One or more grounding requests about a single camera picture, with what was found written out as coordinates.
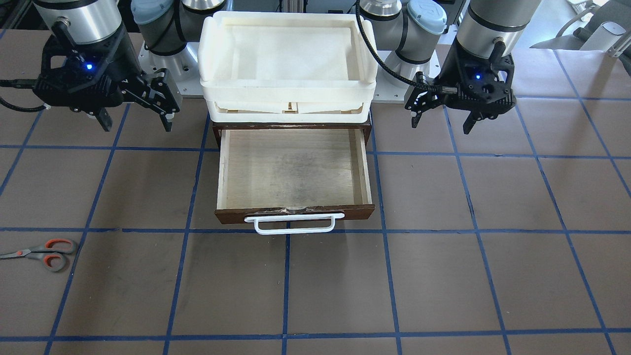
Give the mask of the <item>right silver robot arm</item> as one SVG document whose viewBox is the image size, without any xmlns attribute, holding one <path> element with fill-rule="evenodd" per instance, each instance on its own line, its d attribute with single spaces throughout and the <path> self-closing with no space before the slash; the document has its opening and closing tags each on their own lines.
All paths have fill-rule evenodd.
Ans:
<svg viewBox="0 0 631 355">
<path fill-rule="evenodd" d="M 183 84 L 199 77 L 203 22 L 224 0 L 133 0 L 143 38 L 137 54 L 114 0 L 36 0 L 52 36 L 45 43 L 33 93 L 112 128 L 109 107 L 136 103 L 160 117 L 165 131 L 181 110 Z"/>
</svg>

